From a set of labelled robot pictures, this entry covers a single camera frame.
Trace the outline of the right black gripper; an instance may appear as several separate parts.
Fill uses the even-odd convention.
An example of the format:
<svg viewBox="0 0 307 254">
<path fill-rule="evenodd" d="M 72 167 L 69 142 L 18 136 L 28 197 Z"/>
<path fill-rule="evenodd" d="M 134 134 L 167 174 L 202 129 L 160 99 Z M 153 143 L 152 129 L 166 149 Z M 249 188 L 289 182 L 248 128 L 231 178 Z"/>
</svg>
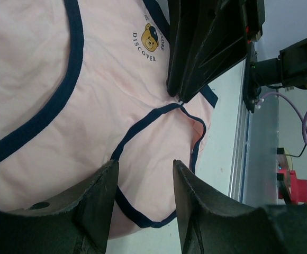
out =
<svg viewBox="0 0 307 254">
<path fill-rule="evenodd" d="M 169 1 L 167 91 L 187 103 L 263 35 L 264 0 Z"/>
</svg>

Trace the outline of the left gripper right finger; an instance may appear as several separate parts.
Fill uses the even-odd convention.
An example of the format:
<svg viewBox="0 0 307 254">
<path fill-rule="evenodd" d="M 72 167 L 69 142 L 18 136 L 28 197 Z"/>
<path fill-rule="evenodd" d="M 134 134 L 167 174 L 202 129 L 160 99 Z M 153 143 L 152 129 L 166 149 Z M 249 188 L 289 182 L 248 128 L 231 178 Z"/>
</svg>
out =
<svg viewBox="0 0 307 254">
<path fill-rule="evenodd" d="M 173 162 L 182 253 L 307 253 L 307 205 L 254 208 Z"/>
</svg>

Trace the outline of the pink underwear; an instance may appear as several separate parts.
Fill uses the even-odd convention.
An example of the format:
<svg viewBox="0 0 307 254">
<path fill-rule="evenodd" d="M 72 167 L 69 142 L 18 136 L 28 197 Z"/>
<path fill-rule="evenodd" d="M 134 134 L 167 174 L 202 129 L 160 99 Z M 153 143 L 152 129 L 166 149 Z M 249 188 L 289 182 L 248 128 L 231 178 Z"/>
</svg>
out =
<svg viewBox="0 0 307 254">
<path fill-rule="evenodd" d="M 155 1 L 0 1 L 0 210 L 26 209 L 113 159 L 110 236 L 176 216 L 173 161 L 191 170 L 217 96 L 167 93 Z"/>
</svg>

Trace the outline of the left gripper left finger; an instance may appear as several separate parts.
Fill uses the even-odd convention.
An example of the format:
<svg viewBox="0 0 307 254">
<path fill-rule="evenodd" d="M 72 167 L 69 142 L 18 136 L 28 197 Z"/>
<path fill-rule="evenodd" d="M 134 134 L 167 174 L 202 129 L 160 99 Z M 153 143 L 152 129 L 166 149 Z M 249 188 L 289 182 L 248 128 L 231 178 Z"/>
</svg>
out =
<svg viewBox="0 0 307 254">
<path fill-rule="evenodd" d="M 105 253 L 119 164 L 29 209 L 0 211 L 0 253 Z"/>
</svg>

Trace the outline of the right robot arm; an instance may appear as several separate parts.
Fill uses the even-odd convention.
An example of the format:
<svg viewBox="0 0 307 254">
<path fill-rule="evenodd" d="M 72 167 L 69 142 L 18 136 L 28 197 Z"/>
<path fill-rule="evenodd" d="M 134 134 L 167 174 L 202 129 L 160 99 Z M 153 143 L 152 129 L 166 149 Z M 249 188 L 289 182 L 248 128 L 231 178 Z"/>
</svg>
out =
<svg viewBox="0 0 307 254">
<path fill-rule="evenodd" d="M 167 91 L 189 102 L 238 64 L 262 35 L 263 1 L 169 1 L 170 59 Z M 277 58 L 251 64 L 255 84 L 304 87 L 307 38 Z"/>
</svg>

